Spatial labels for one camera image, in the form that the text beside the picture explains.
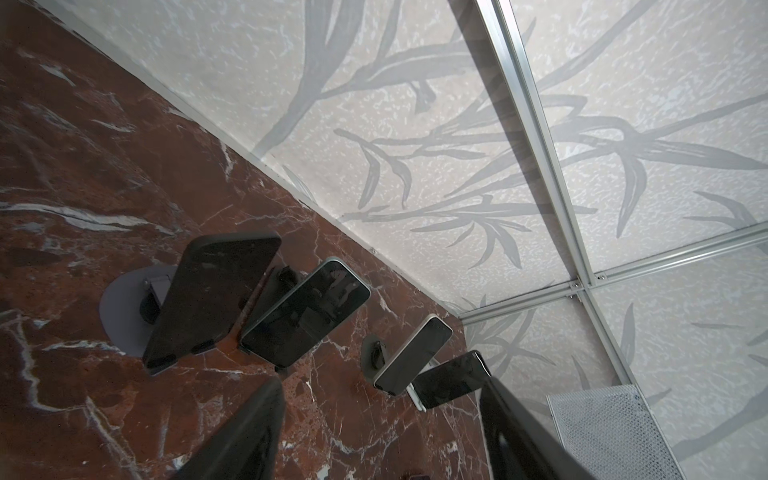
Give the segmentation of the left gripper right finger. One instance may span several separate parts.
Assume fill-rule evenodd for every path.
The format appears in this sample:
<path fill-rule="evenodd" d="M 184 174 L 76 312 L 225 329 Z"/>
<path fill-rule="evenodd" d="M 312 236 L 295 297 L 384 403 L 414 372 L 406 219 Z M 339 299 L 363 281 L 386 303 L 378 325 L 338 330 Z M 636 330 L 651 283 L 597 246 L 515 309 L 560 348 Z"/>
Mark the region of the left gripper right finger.
<path fill-rule="evenodd" d="M 485 382 L 479 405 L 495 480 L 593 479 L 498 379 Z"/>

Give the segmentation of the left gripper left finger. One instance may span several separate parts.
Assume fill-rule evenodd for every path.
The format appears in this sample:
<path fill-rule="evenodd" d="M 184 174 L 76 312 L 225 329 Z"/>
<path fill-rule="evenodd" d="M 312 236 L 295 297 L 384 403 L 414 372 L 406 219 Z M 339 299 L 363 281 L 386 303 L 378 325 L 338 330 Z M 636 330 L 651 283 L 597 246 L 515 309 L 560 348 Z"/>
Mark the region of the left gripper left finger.
<path fill-rule="evenodd" d="M 285 415 L 281 382 L 269 379 L 187 461 L 175 479 L 271 479 Z"/>

